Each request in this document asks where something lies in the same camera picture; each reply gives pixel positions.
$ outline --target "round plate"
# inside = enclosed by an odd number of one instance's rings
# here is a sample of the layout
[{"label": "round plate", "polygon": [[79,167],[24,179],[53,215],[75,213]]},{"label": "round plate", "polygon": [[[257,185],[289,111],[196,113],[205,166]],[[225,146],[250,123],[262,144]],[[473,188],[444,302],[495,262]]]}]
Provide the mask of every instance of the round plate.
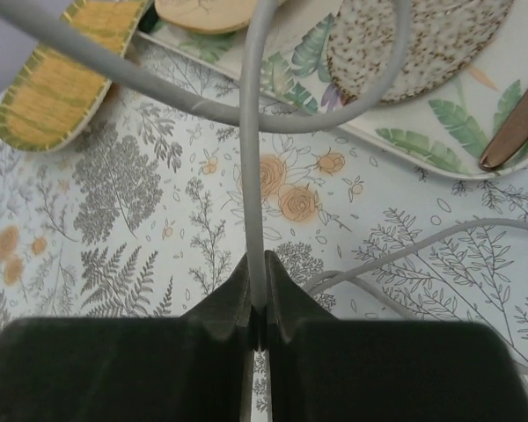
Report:
[{"label": "round plate", "polygon": [[[492,39],[514,0],[413,0],[413,33],[405,66],[383,103],[436,88],[462,70]],[[334,83],[359,98],[389,60],[392,0],[344,0],[328,41]]]},{"label": "round plate", "polygon": [[[279,0],[282,5],[286,0]],[[250,23],[257,0],[155,0],[161,19],[196,33],[232,33]]]}]

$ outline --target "knife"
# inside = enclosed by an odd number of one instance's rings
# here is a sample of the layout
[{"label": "knife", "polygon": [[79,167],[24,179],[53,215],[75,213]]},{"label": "knife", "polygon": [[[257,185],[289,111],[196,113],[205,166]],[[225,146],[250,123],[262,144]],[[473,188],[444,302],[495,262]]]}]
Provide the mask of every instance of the knife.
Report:
[{"label": "knife", "polygon": [[528,140],[528,91],[481,155],[479,166],[493,171],[505,164]]}]

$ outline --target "floral tablecloth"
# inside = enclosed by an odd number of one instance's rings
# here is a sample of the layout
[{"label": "floral tablecloth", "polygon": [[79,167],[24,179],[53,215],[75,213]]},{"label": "floral tablecloth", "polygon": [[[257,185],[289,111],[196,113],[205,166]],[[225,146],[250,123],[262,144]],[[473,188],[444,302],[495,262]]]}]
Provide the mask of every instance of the floral tablecloth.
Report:
[{"label": "floral tablecloth", "polygon": [[[149,71],[238,104],[232,81],[145,41],[136,50]],[[261,109],[292,113],[266,99]],[[298,283],[458,221],[528,221],[528,169],[496,181],[454,182],[344,134],[265,134],[261,154],[266,246]],[[117,86],[67,149],[35,155],[0,142],[0,329],[31,315],[191,309],[245,251],[239,164],[236,128]],[[473,229],[365,278],[420,318],[493,325],[514,359],[528,365],[527,233]],[[317,299],[338,317],[394,317],[348,284]],[[264,366],[258,356],[254,420],[266,420]],[[528,389],[528,377],[523,381]]]}]

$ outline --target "white tray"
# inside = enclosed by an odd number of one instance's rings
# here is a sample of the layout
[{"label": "white tray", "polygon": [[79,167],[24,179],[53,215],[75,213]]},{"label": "white tray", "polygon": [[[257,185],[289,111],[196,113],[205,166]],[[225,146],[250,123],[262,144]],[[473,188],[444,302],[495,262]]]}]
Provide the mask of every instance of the white tray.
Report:
[{"label": "white tray", "polygon": [[[326,113],[342,106],[320,64],[340,5],[341,0],[289,0],[278,11],[263,63],[264,93],[308,113]],[[231,79],[240,77],[245,31],[208,36],[160,24],[151,35],[139,35]],[[318,66],[302,67],[298,60],[302,55],[306,63]],[[528,165],[528,142],[495,172],[480,170],[477,157],[461,142],[469,142],[469,136],[488,142],[497,129],[495,122],[510,112],[527,87],[528,0],[516,0],[495,40],[450,82],[398,105],[380,106],[342,128],[448,178],[496,178]],[[451,121],[456,129],[458,124],[464,129],[453,132],[455,137],[446,128]]]}]

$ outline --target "cable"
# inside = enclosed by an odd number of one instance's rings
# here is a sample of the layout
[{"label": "cable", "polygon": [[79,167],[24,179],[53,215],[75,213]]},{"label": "cable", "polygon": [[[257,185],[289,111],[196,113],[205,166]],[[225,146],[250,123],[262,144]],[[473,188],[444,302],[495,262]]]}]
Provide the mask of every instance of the cable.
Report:
[{"label": "cable", "polygon": [[246,258],[250,274],[251,303],[261,314],[267,303],[262,195],[260,191],[260,139],[258,115],[260,104],[260,66],[266,37],[272,25],[277,0],[260,0],[246,34],[240,71],[239,118],[240,167],[245,213]]},{"label": "cable", "polygon": [[[411,0],[393,0],[393,2],[396,31],[390,60],[383,74],[360,99],[335,112],[316,116],[285,117],[259,114],[260,131],[303,134],[328,130],[355,119],[377,105],[399,74],[407,56],[407,44],[411,32]],[[137,68],[107,48],[88,40],[78,30],[47,13],[31,0],[24,2],[0,0],[0,18],[112,81],[141,92],[147,97],[182,112],[219,123],[233,126],[239,124],[238,108],[199,97]],[[245,49],[252,48],[253,45],[246,43]]]},{"label": "cable", "polygon": [[[308,292],[310,296],[315,296],[320,293],[323,293],[328,288],[333,287],[343,281],[348,281],[378,299],[378,301],[380,301],[388,308],[394,310],[401,317],[406,319],[417,319],[416,316],[403,305],[393,301],[390,297],[385,295],[383,292],[380,292],[377,288],[373,287],[367,281],[359,279],[358,276],[376,270],[382,266],[386,266],[387,264],[391,264],[392,262],[404,258],[405,256],[410,255],[412,253],[416,253],[428,246],[431,246],[432,244],[435,244],[436,242],[440,242],[446,237],[453,236],[459,232],[466,231],[468,229],[473,229],[482,226],[503,226],[528,231],[528,222],[520,222],[518,220],[511,220],[507,218],[483,218],[481,220],[475,220],[472,222],[463,222],[457,224],[456,226],[439,231],[435,235],[424,239],[423,241],[419,242],[418,244],[415,244],[414,246],[409,246],[407,248],[401,249],[400,251],[394,252],[391,255],[376,259],[363,266],[358,266],[357,268],[354,268],[350,271],[346,271],[345,273],[341,271],[325,271],[323,273],[320,273],[310,279],[307,283],[305,283],[303,286],[303,290]],[[516,362],[516,366],[520,374],[528,375],[527,366],[522,365],[518,362]]]}]

